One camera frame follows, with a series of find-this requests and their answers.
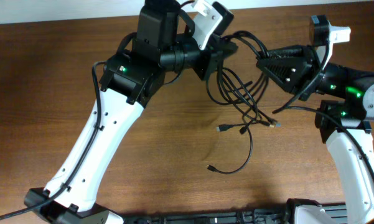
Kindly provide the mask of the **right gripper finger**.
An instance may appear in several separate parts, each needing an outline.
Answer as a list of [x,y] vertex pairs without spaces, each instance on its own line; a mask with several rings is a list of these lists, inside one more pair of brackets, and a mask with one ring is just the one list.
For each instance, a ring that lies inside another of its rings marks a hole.
[[302,78],[308,71],[304,58],[265,58],[256,66],[283,90],[297,90],[302,86]]
[[261,52],[261,58],[295,58],[303,56],[304,51],[302,45],[292,45]]

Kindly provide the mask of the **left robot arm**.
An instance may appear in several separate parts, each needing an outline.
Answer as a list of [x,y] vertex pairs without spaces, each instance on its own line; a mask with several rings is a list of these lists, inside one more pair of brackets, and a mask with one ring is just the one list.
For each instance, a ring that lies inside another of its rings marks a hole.
[[47,223],[123,223],[98,205],[104,173],[120,142],[163,86],[167,72],[191,68],[207,80],[236,45],[220,37],[233,14],[219,2],[194,1],[190,17],[177,1],[146,1],[136,32],[103,62],[94,81],[96,101],[80,136],[58,172],[43,188],[30,189],[27,207]]

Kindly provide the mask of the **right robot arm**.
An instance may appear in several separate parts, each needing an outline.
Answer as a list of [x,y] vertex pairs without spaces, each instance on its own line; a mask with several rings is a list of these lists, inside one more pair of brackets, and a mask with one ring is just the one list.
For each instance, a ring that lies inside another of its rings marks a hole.
[[296,110],[317,92],[337,97],[314,109],[316,127],[332,156],[342,184],[349,223],[374,223],[374,73],[331,63],[332,46],[261,51],[256,66],[293,97],[276,109]]

